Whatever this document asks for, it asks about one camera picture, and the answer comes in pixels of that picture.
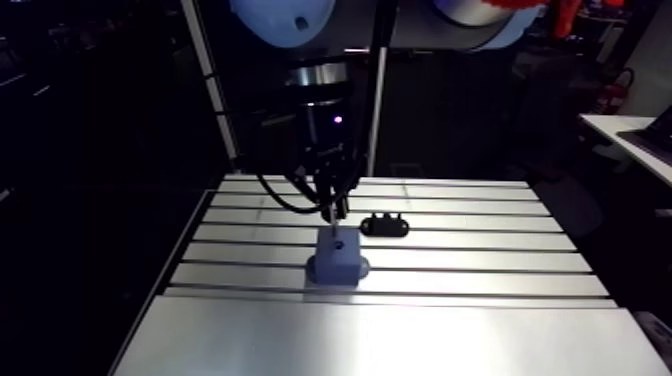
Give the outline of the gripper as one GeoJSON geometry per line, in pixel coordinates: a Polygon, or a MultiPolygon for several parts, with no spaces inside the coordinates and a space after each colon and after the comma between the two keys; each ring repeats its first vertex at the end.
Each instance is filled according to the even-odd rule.
{"type": "Polygon", "coordinates": [[[300,97],[297,104],[298,152],[293,171],[314,174],[322,217],[345,219],[349,174],[353,171],[354,120],[346,97],[300,97]],[[335,209],[332,200],[334,176],[335,209]]]}

